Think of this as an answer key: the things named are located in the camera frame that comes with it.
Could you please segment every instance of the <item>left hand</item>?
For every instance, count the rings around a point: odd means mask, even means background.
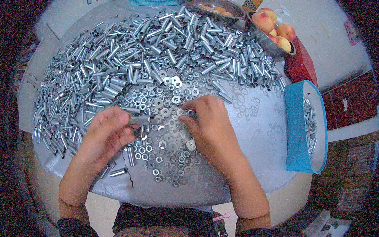
[[[130,115],[120,107],[110,107],[99,112],[88,127],[73,162],[99,172],[116,152],[134,141],[133,130],[139,125],[129,126]]]

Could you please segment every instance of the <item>pink clip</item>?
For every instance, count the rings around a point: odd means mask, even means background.
[[[213,221],[218,221],[218,220],[222,220],[222,219],[224,219],[224,218],[229,218],[229,217],[230,217],[230,213],[227,212],[227,213],[225,213],[225,214],[222,215],[222,216],[219,216],[219,217],[215,217],[215,218],[213,218]]]

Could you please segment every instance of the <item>dark clothing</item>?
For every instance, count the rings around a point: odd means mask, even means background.
[[[131,227],[146,226],[184,226],[189,236],[217,236],[213,225],[213,216],[209,212],[193,208],[142,208],[124,203],[118,210],[113,225],[113,233]],[[96,231],[88,224],[72,218],[62,218],[58,221],[61,237],[97,237]],[[236,237],[271,237],[283,236],[280,231],[271,229],[251,229]]]

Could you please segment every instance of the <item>black sleeve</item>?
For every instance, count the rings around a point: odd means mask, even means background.
[[[62,218],[57,224],[61,237],[99,237],[89,224],[73,218]]]
[[[236,237],[284,237],[284,234],[276,229],[248,229],[237,234]]]

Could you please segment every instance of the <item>black cord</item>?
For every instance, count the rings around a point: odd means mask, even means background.
[[[128,171],[128,168],[126,167],[126,160],[125,160],[125,157],[124,157],[124,151],[122,151],[122,158],[124,159],[124,164],[125,164],[125,169],[126,169],[126,172],[129,174],[129,179],[132,183],[132,188],[134,188],[134,184],[133,184],[133,180],[132,180],[132,177],[130,176],[130,173]]]

